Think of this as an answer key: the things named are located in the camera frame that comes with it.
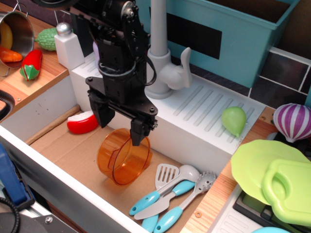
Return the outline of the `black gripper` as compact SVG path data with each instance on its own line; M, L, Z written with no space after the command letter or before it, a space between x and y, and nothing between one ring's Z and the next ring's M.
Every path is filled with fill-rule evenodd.
M131 119L132 145L139 146L157 126L157 108L145 95L145 87L150 84L145 72L88 77L86 84L90 107L102 128L118 112Z

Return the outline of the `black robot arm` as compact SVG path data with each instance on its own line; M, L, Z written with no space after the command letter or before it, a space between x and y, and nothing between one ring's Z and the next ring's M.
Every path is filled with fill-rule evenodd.
M131 120L132 144L139 146L156 125L157 108L145 95L156 81L147 78L153 63L147 56L145 32L133 0L77 0L70 12L88 23L99 51L101 76L88 77L88 97L100 126L120 113Z

